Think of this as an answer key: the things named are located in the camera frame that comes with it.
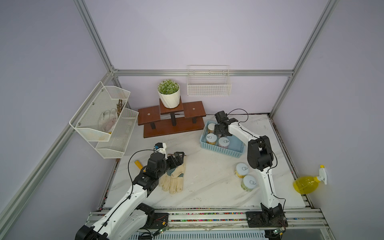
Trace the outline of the tan label can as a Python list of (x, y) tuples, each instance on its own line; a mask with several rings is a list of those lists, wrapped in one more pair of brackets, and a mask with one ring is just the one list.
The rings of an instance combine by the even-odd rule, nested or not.
[(218, 140), (218, 136), (213, 133), (209, 133), (206, 135), (207, 144), (216, 145), (217, 140)]

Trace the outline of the yellow label can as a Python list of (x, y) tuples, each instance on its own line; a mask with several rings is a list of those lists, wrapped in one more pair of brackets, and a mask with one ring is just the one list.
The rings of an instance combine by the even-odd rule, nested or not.
[(244, 163), (238, 163), (235, 167), (235, 176), (239, 179), (243, 179), (249, 173), (248, 165)]

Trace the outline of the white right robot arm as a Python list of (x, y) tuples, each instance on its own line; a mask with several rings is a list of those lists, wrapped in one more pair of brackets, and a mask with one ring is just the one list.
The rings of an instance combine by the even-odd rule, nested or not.
[(269, 137), (257, 135), (235, 118), (229, 118), (224, 111), (215, 114), (215, 134), (235, 136), (247, 145), (247, 161), (251, 168), (257, 170), (257, 180), (263, 193), (261, 202), (261, 218), (264, 222), (272, 222), (284, 215), (284, 205), (276, 196), (276, 190), (272, 177), (274, 152)]

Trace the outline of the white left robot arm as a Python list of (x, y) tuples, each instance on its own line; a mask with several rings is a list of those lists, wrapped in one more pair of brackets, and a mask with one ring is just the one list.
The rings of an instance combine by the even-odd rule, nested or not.
[(127, 240), (137, 230), (154, 224), (155, 209), (144, 201), (159, 185), (159, 179), (171, 169), (184, 163), (185, 153), (168, 156), (163, 150), (155, 151), (147, 165), (133, 180), (131, 190), (100, 220), (92, 226), (82, 226), (76, 240)]

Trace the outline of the light blue plastic basket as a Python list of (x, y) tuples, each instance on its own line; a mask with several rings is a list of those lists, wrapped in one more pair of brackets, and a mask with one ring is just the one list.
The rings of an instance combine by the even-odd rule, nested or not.
[(223, 137), (221, 134), (214, 134), (212, 129), (216, 122), (207, 121), (200, 137), (200, 144), (203, 149), (239, 158), (245, 152), (245, 144), (235, 136)]

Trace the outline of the cream work glove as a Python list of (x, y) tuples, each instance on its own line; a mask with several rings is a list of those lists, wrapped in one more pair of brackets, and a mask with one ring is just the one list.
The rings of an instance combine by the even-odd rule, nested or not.
[(184, 174), (186, 172), (186, 161), (180, 166), (167, 171), (159, 179), (159, 187), (164, 192), (169, 192), (171, 195), (181, 193), (184, 189)]

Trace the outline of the brown wooden riser shelf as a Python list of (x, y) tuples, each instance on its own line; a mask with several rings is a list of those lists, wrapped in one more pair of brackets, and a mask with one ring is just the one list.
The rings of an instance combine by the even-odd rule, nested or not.
[(139, 109), (138, 125), (144, 127), (144, 138), (202, 130), (206, 111), (203, 102), (180, 103), (172, 109), (158, 106)]

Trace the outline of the green label can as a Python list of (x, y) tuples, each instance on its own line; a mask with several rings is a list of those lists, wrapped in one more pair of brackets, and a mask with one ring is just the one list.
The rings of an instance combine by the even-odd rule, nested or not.
[(246, 175), (241, 182), (241, 188), (246, 192), (252, 192), (257, 186), (257, 180), (251, 175)]

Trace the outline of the potted succulent white pot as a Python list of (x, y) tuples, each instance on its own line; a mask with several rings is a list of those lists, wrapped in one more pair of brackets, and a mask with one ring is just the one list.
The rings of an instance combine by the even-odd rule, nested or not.
[(176, 108), (180, 103), (180, 86), (173, 80), (163, 80), (158, 85), (161, 102), (168, 109)]

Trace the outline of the yellow spray bottle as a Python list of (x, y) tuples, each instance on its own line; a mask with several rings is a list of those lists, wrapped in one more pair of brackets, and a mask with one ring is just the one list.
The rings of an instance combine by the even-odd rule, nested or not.
[(299, 177), (293, 182), (293, 187), (296, 192), (301, 195), (307, 195), (314, 192), (319, 183), (328, 184), (328, 175), (324, 165), (320, 165), (319, 174), (317, 176)]

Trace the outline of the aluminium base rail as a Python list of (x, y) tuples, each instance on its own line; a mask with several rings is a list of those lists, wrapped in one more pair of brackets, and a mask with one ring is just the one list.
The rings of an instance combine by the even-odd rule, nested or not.
[(268, 223), (256, 210), (156, 210), (154, 220), (142, 232), (151, 233), (154, 240), (287, 240), (293, 233), (299, 239), (335, 239), (322, 211), (310, 207), (286, 209), (283, 216)]

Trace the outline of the white perforated wall rack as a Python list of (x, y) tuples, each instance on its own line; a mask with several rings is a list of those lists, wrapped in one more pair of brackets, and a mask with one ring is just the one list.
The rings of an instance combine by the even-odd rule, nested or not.
[(129, 96), (99, 82), (69, 122), (103, 159), (121, 159), (126, 152), (139, 115), (129, 108)]

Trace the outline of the aluminium frame post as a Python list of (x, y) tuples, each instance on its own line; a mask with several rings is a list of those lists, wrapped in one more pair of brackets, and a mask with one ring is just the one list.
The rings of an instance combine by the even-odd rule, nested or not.
[(108, 56), (106, 48), (102, 42), (102, 39), (98, 33), (96, 25), (92, 19), (92, 16), (88, 10), (87, 4), (83, 0), (74, 0), (74, 3), (85, 23), (85, 26), (91, 36), (91, 39), (101, 57), (101, 60), (109, 73), (113, 73), (115, 71), (114, 66)]

